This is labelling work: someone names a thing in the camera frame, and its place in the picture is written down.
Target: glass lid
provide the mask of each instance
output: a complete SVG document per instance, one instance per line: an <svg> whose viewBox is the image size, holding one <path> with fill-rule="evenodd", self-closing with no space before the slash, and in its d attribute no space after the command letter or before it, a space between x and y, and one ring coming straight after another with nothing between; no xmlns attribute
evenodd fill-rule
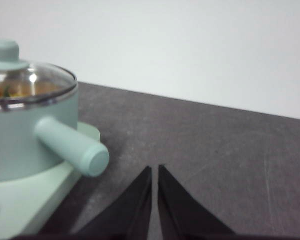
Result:
<svg viewBox="0 0 300 240"><path fill-rule="evenodd" d="M0 105L37 103L70 92L76 77L64 68L19 59L19 46L0 39Z"/></svg>

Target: pot handle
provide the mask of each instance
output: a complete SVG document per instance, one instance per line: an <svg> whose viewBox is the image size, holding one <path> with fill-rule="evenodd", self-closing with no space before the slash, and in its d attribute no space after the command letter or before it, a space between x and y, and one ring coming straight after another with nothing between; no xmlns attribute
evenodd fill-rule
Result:
<svg viewBox="0 0 300 240"><path fill-rule="evenodd" d="M100 175L109 163L108 149L52 117L41 119L35 126L36 136L62 159L87 177Z"/></svg>

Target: heating base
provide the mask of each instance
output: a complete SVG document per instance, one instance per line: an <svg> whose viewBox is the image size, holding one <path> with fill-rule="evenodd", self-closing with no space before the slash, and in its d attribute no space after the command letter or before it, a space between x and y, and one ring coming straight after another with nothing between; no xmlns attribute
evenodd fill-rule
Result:
<svg viewBox="0 0 300 240"><path fill-rule="evenodd" d="M77 130L100 140L94 126L78 122ZM80 177L64 161L29 177L0 181L0 240L37 233Z"/></svg>

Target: mint green pot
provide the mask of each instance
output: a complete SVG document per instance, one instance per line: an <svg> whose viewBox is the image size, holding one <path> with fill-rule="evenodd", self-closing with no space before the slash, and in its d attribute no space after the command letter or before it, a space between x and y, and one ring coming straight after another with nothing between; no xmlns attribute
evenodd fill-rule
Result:
<svg viewBox="0 0 300 240"><path fill-rule="evenodd" d="M28 177L68 161L95 177L108 165L100 142L77 131L78 83L69 71L18 59L14 41L0 40L0 86L18 83L31 95L0 98L0 181ZM51 92L36 93L38 83L53 82Z"/></svg>

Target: dark table surface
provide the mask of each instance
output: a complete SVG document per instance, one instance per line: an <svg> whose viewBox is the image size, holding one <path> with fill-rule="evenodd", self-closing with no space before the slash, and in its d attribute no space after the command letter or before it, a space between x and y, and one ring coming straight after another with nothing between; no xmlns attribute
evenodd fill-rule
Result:
<svg viewBox="0 0 300 240"><path fill-rule="evenodd" d="M79 120L96 126L110 163L81 178L43 228L76 232L158 164L237 233L300 237L300 120L79 84ZM161 240L157 196L148 239Z"/></svg>

